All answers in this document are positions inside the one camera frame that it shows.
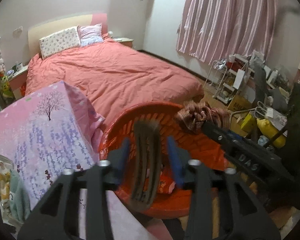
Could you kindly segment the light green cloth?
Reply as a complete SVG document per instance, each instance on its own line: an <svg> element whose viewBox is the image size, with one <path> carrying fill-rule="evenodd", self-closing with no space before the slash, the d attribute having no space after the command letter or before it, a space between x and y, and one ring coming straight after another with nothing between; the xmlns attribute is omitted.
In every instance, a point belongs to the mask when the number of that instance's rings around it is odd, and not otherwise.
<svg viewBox="0 0 300 240"><path fill-rule="evenodd" d="M10 171L10 211L14 219L24 223L31 213L30 199L27 190L16 170Z"/></svg>

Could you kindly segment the brown striped scrunchie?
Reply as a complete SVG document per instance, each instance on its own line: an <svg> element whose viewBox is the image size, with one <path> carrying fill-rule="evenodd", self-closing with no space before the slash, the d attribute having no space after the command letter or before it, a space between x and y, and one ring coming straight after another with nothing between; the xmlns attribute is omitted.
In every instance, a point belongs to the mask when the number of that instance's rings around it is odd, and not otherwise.
<svg viewBox="0 0 300 240"><path fill-rule="evenodd" d="M183 129L199 133L205 122L211 122L219 128L230 128L230 114L226 109L211 107L207 101L185 101L175 116L175 121Z"/></svg>

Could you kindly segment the foil snack wrapper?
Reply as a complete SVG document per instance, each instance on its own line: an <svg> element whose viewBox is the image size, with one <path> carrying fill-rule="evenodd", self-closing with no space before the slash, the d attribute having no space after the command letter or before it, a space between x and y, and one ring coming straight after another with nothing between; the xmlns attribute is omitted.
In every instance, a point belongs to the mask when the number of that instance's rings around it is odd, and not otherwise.
<svg viewBox="0 0 300 240"><path fill-rule="evenodd" d="M11 169L10 164L0 161L0 203L3 211L10 214L10 182Z"/></svg>

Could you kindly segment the yellow bag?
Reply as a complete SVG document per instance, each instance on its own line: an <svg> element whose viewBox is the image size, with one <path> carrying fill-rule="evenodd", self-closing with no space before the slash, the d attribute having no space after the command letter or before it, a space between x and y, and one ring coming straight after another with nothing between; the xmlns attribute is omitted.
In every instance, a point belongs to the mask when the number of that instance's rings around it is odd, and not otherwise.
<svg viewBox="0 0 300 240"><path fill-rule="evenodd" d="M279 132L279 130L268 119L256 119L256 121L261 133L268 139L272 139ZM286 137L281 135L273 142L273 145L276 148L282 148L285 143Z"/></svg>

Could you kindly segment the orange plastic laundry basket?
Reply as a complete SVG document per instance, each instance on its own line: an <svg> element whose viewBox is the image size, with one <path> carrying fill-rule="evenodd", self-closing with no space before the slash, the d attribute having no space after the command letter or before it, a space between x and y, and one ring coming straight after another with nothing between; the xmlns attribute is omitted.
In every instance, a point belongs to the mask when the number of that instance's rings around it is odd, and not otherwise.
<svg viewBox="0 0 300 240"><path fill-rule="evenodd" d="M136 145L134 123L139 120L155 120L160 125L160 143L163 174L153 204L144 214L154 218L178 218L189 214L191 192L179 189L173 184L166 141L173 136L180 148L187 150L190 157L198 159L213 170L224 170L229 162L221 146L203 133L193 134L181 128L174 119L181 105L171 102L153 101L140 103L122 111L104 132L100 145L100 159L106 159L108 152L119 148L123 139L130 139L130 152L125 175L116 196L125 205L129 205L134 179Z"/></svg>

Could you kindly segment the pink floral tablecloth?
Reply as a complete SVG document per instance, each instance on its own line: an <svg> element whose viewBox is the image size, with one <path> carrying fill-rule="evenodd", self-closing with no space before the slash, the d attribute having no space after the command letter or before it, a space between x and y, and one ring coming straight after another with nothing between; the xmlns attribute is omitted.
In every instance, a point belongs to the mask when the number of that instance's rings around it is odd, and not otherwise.
<svg viewBox="0 0 300 240"><path fill-rule="evenodd" d="M84 171L101 161L97 148L103 122L88 98L63 81L0 111L0 161L18 172L31 212L64 170ZM107 191L106 198L113 239L171 239L161 220L141 224L113 191ZM77 236L87 239L85 189L80 190L78 200ZM0 239L18 239L23 224L4 213L0 203Z"/></svg>

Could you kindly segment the white rolling shelf cart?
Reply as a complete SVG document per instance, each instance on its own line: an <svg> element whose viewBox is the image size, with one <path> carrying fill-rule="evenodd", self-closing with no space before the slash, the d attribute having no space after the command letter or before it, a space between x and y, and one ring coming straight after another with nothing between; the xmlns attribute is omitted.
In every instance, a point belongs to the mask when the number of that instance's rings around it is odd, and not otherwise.
<svg viewBox="0 0 300 240"><path fill-rule="evenodd" d="M225 73L217 92L217 99L229 105L236 95L253 101L254 74L250 61L239 54L232 54L225 65Z"/></svg>

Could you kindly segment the pink bedside table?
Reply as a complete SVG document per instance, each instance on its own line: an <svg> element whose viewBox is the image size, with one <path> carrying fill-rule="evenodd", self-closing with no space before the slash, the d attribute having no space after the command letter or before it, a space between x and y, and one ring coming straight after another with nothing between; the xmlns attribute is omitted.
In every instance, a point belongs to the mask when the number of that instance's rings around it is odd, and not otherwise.
<svg viewBox="0 0 300 240"><path fill-rule="evenodd" d="M16 100L25 96L28 66L23 66L9 79L12 93Z"/></svg>

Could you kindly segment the salmon pink duvet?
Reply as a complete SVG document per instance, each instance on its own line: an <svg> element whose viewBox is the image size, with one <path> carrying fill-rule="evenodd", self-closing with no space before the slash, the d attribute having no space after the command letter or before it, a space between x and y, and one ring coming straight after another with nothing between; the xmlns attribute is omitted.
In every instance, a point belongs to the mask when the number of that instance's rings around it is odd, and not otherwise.
<svg viewBox="0 0 300 240"><path fill-rule="evenodd" d="M77 87L104 116L108 127L126 108L150 101L183 103L202 97L202 84L189 72L106 37L28 64L26 95L64 81Z"/></svg>

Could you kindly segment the hanging plush toys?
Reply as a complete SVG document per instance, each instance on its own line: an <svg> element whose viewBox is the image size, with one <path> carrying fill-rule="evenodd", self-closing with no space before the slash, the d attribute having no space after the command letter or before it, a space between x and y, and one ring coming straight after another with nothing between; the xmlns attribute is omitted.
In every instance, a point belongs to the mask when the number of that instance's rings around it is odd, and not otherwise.
<svg viewBox="0 0 300 240"><path fill-rule="evenodd" d="M14 94L11 90L10 83L8 81L8 76L6 74L6 67L4 60L2 58L1 48L0 48L0 92L2 97L8 101L14 99Z"/></svg>

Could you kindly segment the pink striped curtain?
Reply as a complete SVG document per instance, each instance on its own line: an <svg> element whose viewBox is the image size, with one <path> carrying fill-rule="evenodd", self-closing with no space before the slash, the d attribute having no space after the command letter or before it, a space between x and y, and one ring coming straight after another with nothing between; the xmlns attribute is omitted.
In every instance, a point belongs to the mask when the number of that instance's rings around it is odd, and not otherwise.
<svg viewBox="0 0 300 240"><path fill-rule="evenodd" d="M185 0L177 52L212 63L253 51L267 57L279 0Z"/></svg>

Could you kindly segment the white floral pillow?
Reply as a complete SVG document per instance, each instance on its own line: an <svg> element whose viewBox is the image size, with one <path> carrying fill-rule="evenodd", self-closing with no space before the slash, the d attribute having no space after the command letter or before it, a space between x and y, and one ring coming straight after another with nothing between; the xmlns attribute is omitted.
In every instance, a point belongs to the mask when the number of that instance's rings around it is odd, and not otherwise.
<svg viewBox="0 0 300 240"><path fill-rule="evenodd" d="M39 39L39 47L42 59L46 59L61 51L80 47L81 42L77 26L63 29Z"/></svg>

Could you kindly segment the pink striped pillow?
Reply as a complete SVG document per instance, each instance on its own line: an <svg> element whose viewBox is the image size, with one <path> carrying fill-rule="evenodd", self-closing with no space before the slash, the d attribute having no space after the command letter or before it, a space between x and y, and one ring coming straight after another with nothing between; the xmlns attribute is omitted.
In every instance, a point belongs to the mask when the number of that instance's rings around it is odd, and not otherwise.
<svg viewBox="0 0 300 240"><path fill-rule="evenodd" d="M102 24L78 26L77 28L81 46L103 42Z"/></svg>

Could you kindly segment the beige pink headboard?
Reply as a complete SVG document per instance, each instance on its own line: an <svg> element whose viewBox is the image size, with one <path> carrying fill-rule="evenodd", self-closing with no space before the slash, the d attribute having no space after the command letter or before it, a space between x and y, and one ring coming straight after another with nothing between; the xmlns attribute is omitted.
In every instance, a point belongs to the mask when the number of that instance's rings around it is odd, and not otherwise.
<svg viewBox="0 0 300 240"><path fill-rule="evenodd" d="M99 23L102 24L102 34L107 34L108 24L106 13L69 16L31 27L28 31L29 55L30 57L34 57L34 55L40 52L39 39L42 37L77 25L86 26Z"/></svg>

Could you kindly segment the far bedside table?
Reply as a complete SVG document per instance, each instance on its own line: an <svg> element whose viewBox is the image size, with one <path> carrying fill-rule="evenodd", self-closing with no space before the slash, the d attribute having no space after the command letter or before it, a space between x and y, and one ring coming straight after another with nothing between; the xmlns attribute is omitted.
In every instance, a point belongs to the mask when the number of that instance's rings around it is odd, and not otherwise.
<svg viewBox="0 0 300 240"><path fill-rule="evenodd" d="M127 37L114 37L113 40L117 43L120 43L124 46L127 46L127 47L130 47L132 48L133 47L133 39L131 38L127 38Z"/></svg>

